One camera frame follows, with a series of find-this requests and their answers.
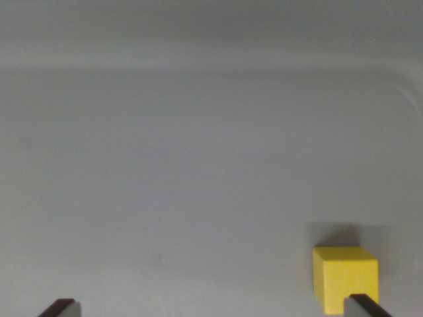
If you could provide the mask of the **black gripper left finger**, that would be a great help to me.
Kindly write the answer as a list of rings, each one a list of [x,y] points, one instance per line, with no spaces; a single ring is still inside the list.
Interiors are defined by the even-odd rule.
[[[57,299],[39,317],[81,317],[81,303],[75,299]]]

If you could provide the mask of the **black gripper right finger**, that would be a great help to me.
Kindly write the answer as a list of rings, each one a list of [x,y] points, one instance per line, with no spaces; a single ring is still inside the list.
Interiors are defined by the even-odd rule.
[[[344,299],[344,317],[392,317],[366,294],[352,294]]]

